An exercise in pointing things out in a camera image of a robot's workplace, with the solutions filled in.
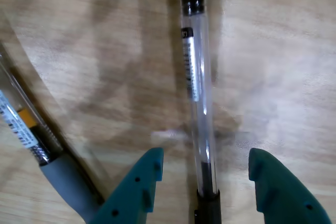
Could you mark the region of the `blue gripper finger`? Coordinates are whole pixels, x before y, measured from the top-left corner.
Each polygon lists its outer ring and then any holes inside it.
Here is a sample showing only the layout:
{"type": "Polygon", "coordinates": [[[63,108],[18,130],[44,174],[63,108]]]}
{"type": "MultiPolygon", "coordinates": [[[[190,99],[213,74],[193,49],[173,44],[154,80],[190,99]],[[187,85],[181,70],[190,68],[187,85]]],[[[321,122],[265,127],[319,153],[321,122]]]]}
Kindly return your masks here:
{"type": "Polygon", "coordinates": [[[91,223],[146,223],[154,209],[156,183],[163,176],[164,151],[149,149],[131,168],[91,223]]]}
{"type": "Polygon", "coordinates": [[[315,196],[269,152],[251,148],[248,173],[265,223],[331,223],[315,196]]]}

